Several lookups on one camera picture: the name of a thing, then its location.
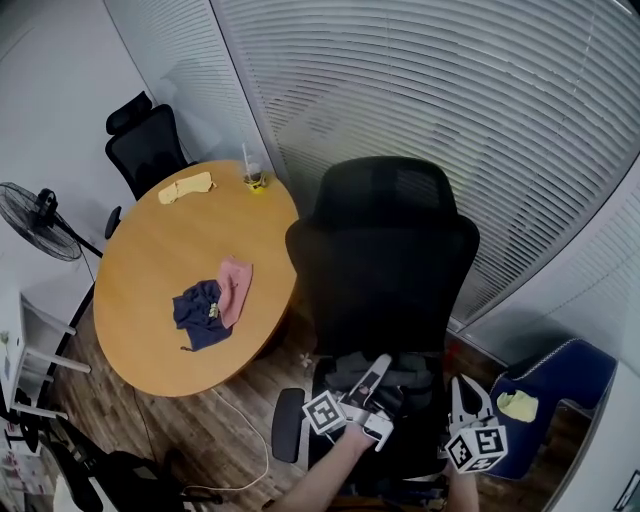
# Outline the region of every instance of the wooden floor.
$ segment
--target wooden floor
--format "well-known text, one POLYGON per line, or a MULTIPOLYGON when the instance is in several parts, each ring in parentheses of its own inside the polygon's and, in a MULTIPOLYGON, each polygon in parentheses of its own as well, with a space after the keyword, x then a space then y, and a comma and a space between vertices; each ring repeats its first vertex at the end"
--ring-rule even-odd
MULTIPOLYGON (((449 342, 453 356, 448 370, 464 372, 490 386, 501 367, 459 342, 449 342)), ((286 341, 270 356, 254 361, 217 391, 239 408, 269 442, 273 409, 284 387, 309 390, 312 368, 301 365, 300 354, 314 346, 312 327, 304 308, 294 307, 286 341)), ((137 401, 149 429, 149 445, 134 391, 105 360, 93 326, 91 307, 78 325, 65 355, 88 363, 90 374, 65 368, 56 370, 50 401, 69 413, 70 420, 106 451, 125 450, 160 460, 178 448, 186 460, 174 473, 191 484, 242 487, 264 470, 264 448, 236 412, 213 391, 187 398, 161 398, 136 391, 137 401)), ((479 477, 481 510, 540 511, 562 480, 582 443, 589 420, 573 410, 559 410, 545 445, 529 475, 519 482, 479 477)), ((260 510, 279 496, 305 472, 306 460, 296 465, 270 457, 269 474, 243 492, 225 492, 219 511, 260 510)), ((214 510, 202 507, 201 510, 214 510)))

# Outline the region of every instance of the blue armchair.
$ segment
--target blue armchair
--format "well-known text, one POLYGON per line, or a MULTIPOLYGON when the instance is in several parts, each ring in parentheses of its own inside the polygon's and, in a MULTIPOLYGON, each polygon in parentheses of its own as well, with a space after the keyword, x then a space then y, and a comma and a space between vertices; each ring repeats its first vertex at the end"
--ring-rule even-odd
POLYGON ((611 356, 586 341, 572 339, 545 357, 529 359, 500 375, 491 389, 491 400, 500 424, 507 428, 509 454, 488 473, 511 480, 524 477, 544 442, 558 402, 567 399, 593 409, 604 395, 615 366, 611 356), (498 409, 498 397, 517 390, 539 401, 532 423, 512 419, 498 409))

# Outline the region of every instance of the window blinds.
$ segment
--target window blinds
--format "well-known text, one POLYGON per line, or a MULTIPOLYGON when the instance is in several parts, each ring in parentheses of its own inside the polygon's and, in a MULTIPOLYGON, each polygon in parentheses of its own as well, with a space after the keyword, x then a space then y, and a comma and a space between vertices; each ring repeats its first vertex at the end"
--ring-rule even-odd
POLYGON ((242 160, 246 142, 254 158, 270 167, 207 0, 105 5, 153 97, 173 108, 191 158, 242 160))
POLYGON ((625 0, 212 4, 303 209, 350 158, 446 171, 481 233, 463 324, 553 257, 637 153, 640 16, 625 0))
POLYGON ((466 334, 510 363, 535 353, 539 347, 531 341, 548 339, 550 333, 583 337, 614 356, 628 344, 640 362, 638 311, 640 187, 571 260, 522 300, 474 324, 466 334))

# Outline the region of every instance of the table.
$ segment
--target table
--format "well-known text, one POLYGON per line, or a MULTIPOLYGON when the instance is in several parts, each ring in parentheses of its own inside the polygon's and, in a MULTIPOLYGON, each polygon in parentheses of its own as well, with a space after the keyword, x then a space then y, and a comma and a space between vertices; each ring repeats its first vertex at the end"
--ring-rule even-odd
POLYGON ((32 343, 29 343, 25 334, 25 308, 34 312, 51 327, 62 332, 75 334, 75 329, 65 325, 60 320, 29 303, 17 288, 11 286, 4 288, 2 295, 0 295, 0 332, 6 332, 9 340, 6 345, 0 343, 0 383, 2 384, 2 399, 4 400, 7 411, 14 409, 19 412, 35 414, 36 416, 47 418, 62 416, 66 419, 67 415, 65 413, 49 411, 16 402, 16 391, 22 375, 31 374, 32 377, 42 380, 43 382, 53 382, 52 377, 41 375, 39 372, 30 369, 27 358, 28 356, 36 357, 47 363, 54 363, 84 373, 89 373, 91 367, 65 357, 46 354, 38 350, 32 343))
POLYGON ((240 162, 188 167, 154 187, 124 217, 107 244, 94 295, 96 332, 113 369, 158 396, 186 396, 229 379, 269 341, 287 310, 295 272, 284 235, 297 219, 284 186, 269 175, 262 194, 242 182, 240 162), (218 188, 161 205, 158 191, 209 171, 218 188), (240 320, 226 340, 188 352, 172 298, 215 279, 226 256, 253 263, 240 320))

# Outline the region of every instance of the round wooden table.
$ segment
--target round wooden table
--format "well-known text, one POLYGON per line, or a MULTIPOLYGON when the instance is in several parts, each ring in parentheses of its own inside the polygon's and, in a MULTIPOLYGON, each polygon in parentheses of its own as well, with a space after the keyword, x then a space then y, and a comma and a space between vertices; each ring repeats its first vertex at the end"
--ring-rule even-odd
POLYGON ((146 393, 185 396, 246 366, 269 341, 291 298, 296 276, 284 235, 297 218, 275 175, 262 194, 254 194, 235 161, 188 167, 145 194, 107 244, 95 287, 98 339, 120 377, 146 393), (218 188, 160 204, 159 190, 203 171, 218 188), (229 255, 253 264, 233 334, 198 352, 181 350, 191 345, 186 331, 176 329, 172 298, 216 279, 229 255))

